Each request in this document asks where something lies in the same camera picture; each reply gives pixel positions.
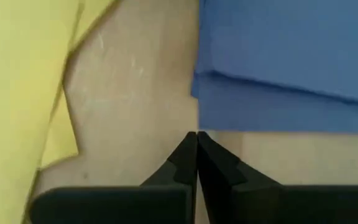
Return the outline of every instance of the beige surface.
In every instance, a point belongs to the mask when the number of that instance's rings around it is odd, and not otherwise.
[[[65,82],[81,155],[43,171],[37,194],[65,185],[140,184],[197,129],[189,95],[197,2],[125,0],[89,36]],[[358,183],[358,137],[214,135],[284,184]],[[198,223],[206,223],[200,205]]]

